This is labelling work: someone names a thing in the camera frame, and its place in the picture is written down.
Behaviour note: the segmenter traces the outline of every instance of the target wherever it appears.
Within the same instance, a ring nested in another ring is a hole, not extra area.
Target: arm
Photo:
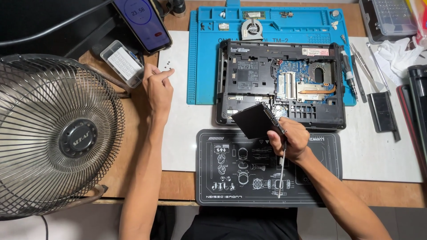
[[[138,160],[120,219],[121,240],[148,240],[157,210],[161,183],[161,145],[169,116],[173,88],[168,77],[174,70],[160,70],[146,64],[143,86],[147,92],[151,114],[148,133]]]
[[[307,147],[310,134],[305,127],[293,120],[281,117],[280,123],[288,141],[286,157],[299,165],[308,175],[323,202],[337,223],[353,240],[391,240],[389,233],[372,210],[327,170]],[[281,139],[269,131],[270,142],[279,156]]]

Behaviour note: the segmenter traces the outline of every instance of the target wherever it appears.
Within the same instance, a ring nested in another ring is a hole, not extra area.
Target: wooden desk
[[[164,23],[168,30],[188,31],[190,10],[197,10],[199,6],[224,6],[225,1],[187,1],[187,13],[183,18],[173,15],[165,17]],[[296,7],[328,7],[341,8],[344,12],[348,35],[352,37],[366,37],[362,16],[358,4],[336,3],[256,3],[242,2],[242,6],[296,6]],[[99,69],[116,76],[114,71],[103,61],[98,61],[86,52],[79,59],[82,63],[89,63]],[[145,57],[146,63],[157,65],[158,54]],[[145,118],[147,116],[147,102],[144,99],[142,87],[132,92],[131,99],[122,100],[126,116],[126,128],[120,152],[101,184],[109,187],[104,197],[123,198],[128,189],[136,161],[140,158],[140,149],[146,135]],[[387,207],[412,207],[424,208],[426,202],[422,184],[380,182],[380,181],[355,181],[344,180],[360,198],[370,206]],[[186,200],[190,205],[195,199],[195,173],[163,171],[159,199]],[[159,204],[171,204],[159,201]]]

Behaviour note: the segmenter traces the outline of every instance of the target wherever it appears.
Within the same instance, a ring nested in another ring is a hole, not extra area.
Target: hand
[[[289,118],[281,117],[279,123],[286,130],[285,136],[288,141],[285,157],[298,164],[302,160],[301,158],[304,156],[306,149],[309,149],[307,143],[310,133],[305,130],[305,127],[301,123],[290,120]],[[284,137],[279,137],[275,131],[268,131],[267,135],[274,152],[278,156],[283,156],[282,143]]]
[[[166,124],[170,104],[172,103],[173,87],[168,79],[175,72],[174,69],[161,72],[152,64],[145,64],[142,84],[151,106],[151,119]]]

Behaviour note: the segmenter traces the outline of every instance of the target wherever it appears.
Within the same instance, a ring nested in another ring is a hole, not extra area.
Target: screwdriver
[[[341,46],[341,53],[343,55],[343,63],[344,63],[344,71],[345,71],[345,79],[347,80],[348,85],[350,86],[351,92],[354,94],[356,101],[359,101],[356,92],[356,85],[354,84],[354,76],[351,73],[350,61],[348,60],[348,55],[344,50],[344,46]]]
[[[287,148],[287,141],[285,139],[285,141],[283,142],[283,157],[280,158],[279,164],[282,166],[282,171],[280,173],[280,181],[279,181],[279,194],[277,195],[278,198],[280,198],[280,193],[283,187],[282,184],[282,180],[283,180],[283,167],[285,165],[285,152],[286,152],[286,148]]]

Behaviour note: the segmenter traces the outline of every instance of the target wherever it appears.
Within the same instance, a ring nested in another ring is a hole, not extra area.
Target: white cloth
[[[400,78],[407,78],[407,68],[415,64],[415,60],[424,50],[424,47],[417,44],[415,37],[412,37],[415,44],[413,50],[406,50],[409,43],[409,38],[404,38],[391,43],[385,40],[378,46],[378,54],[390,62],[390,69]]]

